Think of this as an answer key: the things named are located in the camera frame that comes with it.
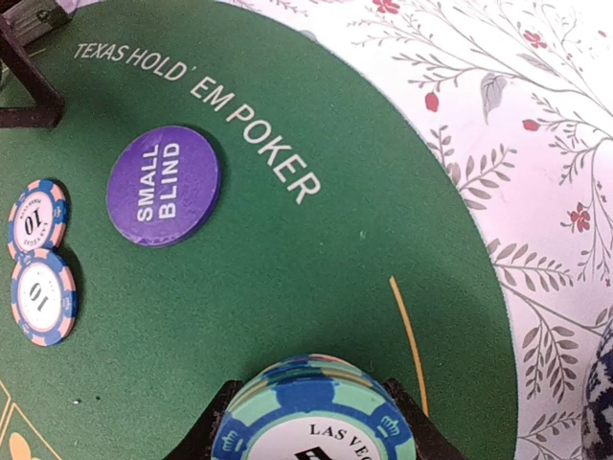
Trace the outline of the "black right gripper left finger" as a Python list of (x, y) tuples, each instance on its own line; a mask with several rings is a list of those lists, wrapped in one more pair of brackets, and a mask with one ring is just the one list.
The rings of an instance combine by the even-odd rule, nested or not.
[(164, 460), (211, 460), (213, 443), (223, 415), (243, 385), (241, 380), (227, 380), (184, 438)]

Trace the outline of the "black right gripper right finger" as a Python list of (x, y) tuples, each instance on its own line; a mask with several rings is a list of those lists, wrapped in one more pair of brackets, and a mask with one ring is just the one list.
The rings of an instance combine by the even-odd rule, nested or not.
[(465, 456), (441, 434), (399, 380), (389, 378), (382, 386), (394, 399), (410, 426), (418, 459), (465, 460)]

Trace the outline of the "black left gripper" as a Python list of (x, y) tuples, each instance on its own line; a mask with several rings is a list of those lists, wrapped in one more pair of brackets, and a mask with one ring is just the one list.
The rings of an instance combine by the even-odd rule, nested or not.
[(36, 67), (26, 46), (69, 21), (69, 13), (58, 1), (1, 3), (1, 63), (34, 100), (29, 107), (3, 107), (2, 128), (53, 128), (61, 120), (64, 99)]

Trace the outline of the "blue green chip stack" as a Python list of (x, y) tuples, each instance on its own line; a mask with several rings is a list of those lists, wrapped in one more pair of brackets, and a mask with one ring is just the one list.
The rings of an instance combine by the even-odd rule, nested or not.
[(250, 379), (231, 399), (215, 459), (414, 459), (415, 438), (392, 396), (335, 356), (301, 355)]

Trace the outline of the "blue peach 10 chip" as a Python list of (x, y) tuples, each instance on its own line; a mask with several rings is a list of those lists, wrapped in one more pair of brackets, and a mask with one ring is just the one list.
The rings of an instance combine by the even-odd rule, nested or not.
[(21, 332), (37, 346), (51, 347), (72, 331), (79, 295), (69, 265), (54, 251), (26, 253), (11, 276), (11, 312)]
[(68, 225), (69, 205), (55, 181), (30, 183), (11, 207), (8, 218), (8, 249), (16, 261), (39, 248), (55, 251)]

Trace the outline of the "purple small blind button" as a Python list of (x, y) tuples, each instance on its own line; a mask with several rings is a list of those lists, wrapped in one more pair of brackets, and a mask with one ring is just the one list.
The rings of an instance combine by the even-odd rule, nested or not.
[(193, 235), (220, 190), (220, 162), (208, 140), (188, 127), (160, 126), (133, 140), (115, 162), (106, 208), (124, 238), (163, 247)]

